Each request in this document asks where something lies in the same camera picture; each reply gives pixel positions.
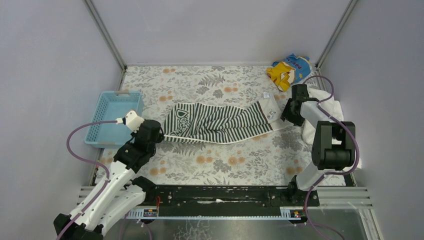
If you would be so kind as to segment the green white striped towel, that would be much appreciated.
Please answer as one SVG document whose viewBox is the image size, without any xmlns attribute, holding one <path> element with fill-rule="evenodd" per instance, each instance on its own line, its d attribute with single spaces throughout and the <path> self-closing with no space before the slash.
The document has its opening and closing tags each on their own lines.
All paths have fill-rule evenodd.
<svg viewBox="0 0 424 240">
<path fill-rule="evenodd" d="M 234 144 L 291 126 L 281 114 L 273 96 L 263 97 L 247 108 L 178 103 L 163 123 L 164 139 L 188 144 Z"/>
</svg>

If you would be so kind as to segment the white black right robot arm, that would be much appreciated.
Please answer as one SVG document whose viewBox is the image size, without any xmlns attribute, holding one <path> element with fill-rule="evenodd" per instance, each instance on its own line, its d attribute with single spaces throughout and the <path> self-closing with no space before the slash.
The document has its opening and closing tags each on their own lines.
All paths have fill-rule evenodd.
<svg viewBox="0 0 424 240">
<path fill-rule="evenodd" d="M 295 126 L 308 121 L 315 128 L 311 163 L 290 182 L 298 191 L 312 191 L 326 176 L 350 174 L 359 164 L 355 124 L 336 119 L 321 104 L 309 96 L 307 85 L 297 84 L 280 117 Z"/>
</svg>

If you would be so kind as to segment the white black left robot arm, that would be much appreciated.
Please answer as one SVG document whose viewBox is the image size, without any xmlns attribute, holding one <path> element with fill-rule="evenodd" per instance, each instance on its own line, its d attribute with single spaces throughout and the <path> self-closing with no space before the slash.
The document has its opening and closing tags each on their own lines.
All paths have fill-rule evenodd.
<svg viewBox="0 0 424 240">
<path fill-rule="evenodd" d="M 124 214 L 141 204 L 156 187 L 138 171 L 156 153 L 156 145 L 164 139 L 161 124 L 156 120 L 118 118 L 131 130 L 131 139 L 121 146 L 110 167 L 99 163 L 105 170 L 89 195 L 69 214 L 60 213 L 53 225 L 59 240 L 101 240 L 109 227 Z"/>
</svg>

